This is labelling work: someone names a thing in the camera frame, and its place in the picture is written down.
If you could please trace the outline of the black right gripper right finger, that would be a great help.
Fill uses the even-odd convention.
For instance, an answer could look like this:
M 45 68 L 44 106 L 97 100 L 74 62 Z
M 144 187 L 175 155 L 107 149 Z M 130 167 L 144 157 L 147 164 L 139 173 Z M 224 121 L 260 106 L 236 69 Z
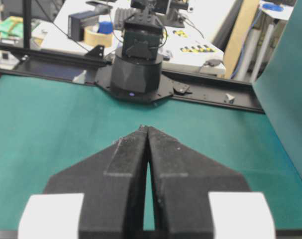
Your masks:
M 263 193 L 239 172 L 148 129 L 156 219 L 171 239 L 273 239 Z

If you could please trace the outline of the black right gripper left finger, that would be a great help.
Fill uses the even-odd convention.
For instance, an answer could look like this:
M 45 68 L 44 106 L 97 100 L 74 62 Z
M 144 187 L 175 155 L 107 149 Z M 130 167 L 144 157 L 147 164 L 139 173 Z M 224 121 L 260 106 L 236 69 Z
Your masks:
M 148 128 L 51 176 L 30 196 L 20 239 L 122 239 L 143 226 Z

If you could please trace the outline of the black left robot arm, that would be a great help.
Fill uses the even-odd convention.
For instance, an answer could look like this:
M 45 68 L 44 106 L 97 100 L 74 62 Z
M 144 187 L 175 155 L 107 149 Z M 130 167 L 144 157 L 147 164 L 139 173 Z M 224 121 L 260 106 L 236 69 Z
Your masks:
M 133 0 L 138 11 L 123 24 L 122 47 L 116 51 L 110 91 L 116 96 L 153 96 L 158 93 L 163 58 L 158 56 L 164 26 L 156 16 L 155 0 Z

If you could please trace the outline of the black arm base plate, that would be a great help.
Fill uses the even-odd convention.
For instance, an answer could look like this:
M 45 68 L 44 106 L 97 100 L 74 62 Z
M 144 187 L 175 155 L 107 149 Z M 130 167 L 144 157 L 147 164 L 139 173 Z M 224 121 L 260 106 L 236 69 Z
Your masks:
M 111 66 L 98 69 L 95 78 L 96 85 L 108 92 L 114 98 L 122 101 L 150 104 L 163 98 L 173 97 L 174 94 L 183 96 L 186 93 L 190 93 L 190 85 L 174 81 L 164 75 L 160 76 L 157 89 L 150 89 L 145 93 L 132 88 L 120 88 L 111 81 L 111 72 Z

